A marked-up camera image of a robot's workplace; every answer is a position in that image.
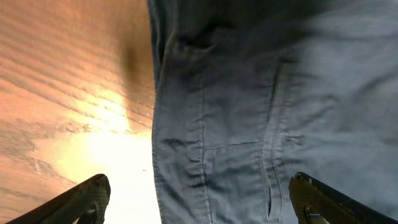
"wood grain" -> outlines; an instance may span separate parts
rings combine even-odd
[[[160,223],[141,0],[0,4],[0,223],[97,173],[106,223]]]

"gray pants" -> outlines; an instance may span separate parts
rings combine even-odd
[[[398,1],[149,11],[163,223],[297,223],[298,171],[398,219]]]

